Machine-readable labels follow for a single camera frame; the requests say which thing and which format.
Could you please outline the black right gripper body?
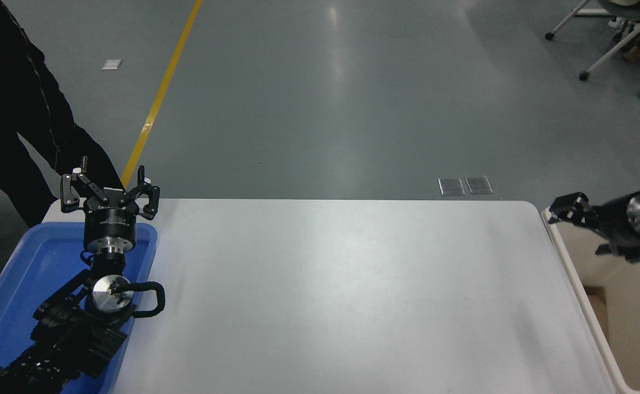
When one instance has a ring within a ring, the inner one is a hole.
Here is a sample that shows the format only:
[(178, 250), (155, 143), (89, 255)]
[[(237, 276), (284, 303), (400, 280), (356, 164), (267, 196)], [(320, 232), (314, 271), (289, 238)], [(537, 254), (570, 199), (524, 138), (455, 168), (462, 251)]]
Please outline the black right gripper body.
[(627, 216), (630, 199), (630, 197), (622, 197), (593, 207), (593, 212), (597, 215), (599, 231), (613, 247), (633, 245)]

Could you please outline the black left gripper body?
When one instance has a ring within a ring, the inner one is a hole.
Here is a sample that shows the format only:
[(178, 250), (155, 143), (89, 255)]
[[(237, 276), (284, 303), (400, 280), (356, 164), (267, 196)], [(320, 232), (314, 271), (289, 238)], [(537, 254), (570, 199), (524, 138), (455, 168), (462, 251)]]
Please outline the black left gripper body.
[(125, 245), (136, 244), (137, 204), (125, 199), (122, 189), (105, 189), (107, 201), (88, 197), (84, 202), (85, 245), (104, 245), (105, 239), (116, 239)]

